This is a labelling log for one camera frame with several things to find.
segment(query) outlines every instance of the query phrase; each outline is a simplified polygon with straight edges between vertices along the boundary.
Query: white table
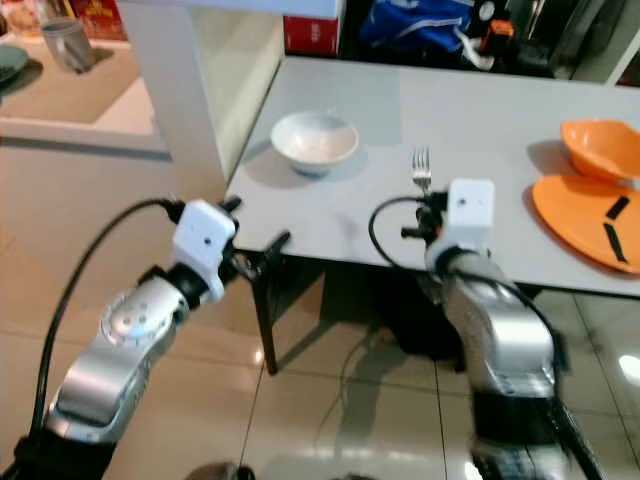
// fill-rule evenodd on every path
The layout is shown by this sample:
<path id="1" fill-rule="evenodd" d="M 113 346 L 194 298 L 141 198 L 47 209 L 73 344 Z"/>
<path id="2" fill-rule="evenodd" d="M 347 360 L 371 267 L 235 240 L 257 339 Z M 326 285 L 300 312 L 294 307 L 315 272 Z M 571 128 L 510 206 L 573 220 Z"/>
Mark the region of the white table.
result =
<path id="1" fill-rule="evenodd" d="M 300 110 L 331 110 L 360 132 L 354 158 L 329 176 L 292 171 L 269 141 L 274 123 Z M 621 119 L 640 129 L 640 92 L 577 82 L 446 70 L 285 58 L 229 192 L 242 197 L 236 245 L 260 250 L 280 229 L 285 253 L 384 265 L 367 234 L 382 201 L 415 195 L 410 154 L 429 145 L 434 188 L 456 177 L 496 185 L 493 258 L 514 281 L 570 291 L 640 297 L 640 278 L 618 274 L 567 247 L 539 220 L 530 188 L 542 176 L 572 172 L 560 125 Z M 407 206 L 379 218 L 380 241 L 398 261 L 423 267 L 424 244 L 402 240 Z"/>

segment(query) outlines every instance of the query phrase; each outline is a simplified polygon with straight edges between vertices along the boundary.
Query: fork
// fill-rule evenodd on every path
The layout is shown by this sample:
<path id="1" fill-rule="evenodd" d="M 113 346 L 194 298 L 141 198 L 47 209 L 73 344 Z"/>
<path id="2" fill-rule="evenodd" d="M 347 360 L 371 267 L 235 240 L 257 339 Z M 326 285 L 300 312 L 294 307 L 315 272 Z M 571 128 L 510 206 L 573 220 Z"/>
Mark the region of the fork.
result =
<path id="1" fill-rule="evenodd" d="M 429 193 L 431 187 L 431 164 L 429 163 L 429 147 L 415 148 L 413 150 L 411 177 L 413 183 L 422 190 L 424 195 Z"/>

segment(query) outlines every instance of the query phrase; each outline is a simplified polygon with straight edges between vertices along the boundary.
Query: white pillar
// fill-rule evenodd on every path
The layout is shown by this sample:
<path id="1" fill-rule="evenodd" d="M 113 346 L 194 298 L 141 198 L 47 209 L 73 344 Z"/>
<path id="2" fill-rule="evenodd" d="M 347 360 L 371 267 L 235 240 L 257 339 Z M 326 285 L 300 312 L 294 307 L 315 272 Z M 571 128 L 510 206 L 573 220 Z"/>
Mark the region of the white pillar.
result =
<path id="1" fill-rule="evenodd" d="M 224 195 L 283 52 L 279 15 L 119 3 L 182 197 Z"/>

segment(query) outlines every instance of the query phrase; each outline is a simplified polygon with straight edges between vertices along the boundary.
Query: orange plate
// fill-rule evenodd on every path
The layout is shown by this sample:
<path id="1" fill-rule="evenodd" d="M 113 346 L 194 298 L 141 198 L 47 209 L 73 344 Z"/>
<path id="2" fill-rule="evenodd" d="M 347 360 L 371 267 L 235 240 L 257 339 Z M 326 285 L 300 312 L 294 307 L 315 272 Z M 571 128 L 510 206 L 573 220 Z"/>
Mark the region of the orange plate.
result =
<path id="1" fill-rule="evenodd" d="M 640 134 L 626 123 L 615 120 L 564 123 L 562 138 L 580 173 L 613 182 L 640 179 Z"/>
<path id="2" fill-rule="evenodd" d="M 547 225 L 569 245 L 617 270 L 640 274 L 640 192 L 591 178 L 557 175 L 534 185 L 533 202 Z M 615 232 L 621 256 L 607 228 Z"/>

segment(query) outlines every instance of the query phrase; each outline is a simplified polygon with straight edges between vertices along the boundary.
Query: blue bag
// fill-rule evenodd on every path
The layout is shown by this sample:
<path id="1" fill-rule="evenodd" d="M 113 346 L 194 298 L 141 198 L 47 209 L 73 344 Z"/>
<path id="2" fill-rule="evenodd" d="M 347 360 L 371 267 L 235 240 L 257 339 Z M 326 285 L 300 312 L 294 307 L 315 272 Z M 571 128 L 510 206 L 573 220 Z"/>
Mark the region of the blue bag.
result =
<path id="1" fill-rule="evenodd" d="M 400 51 L 437 46 L 455 52 L 461 47 L 455 30 L 469 27 L 473 4 L 473 0 L 375 0 L 360 40 Z"/>

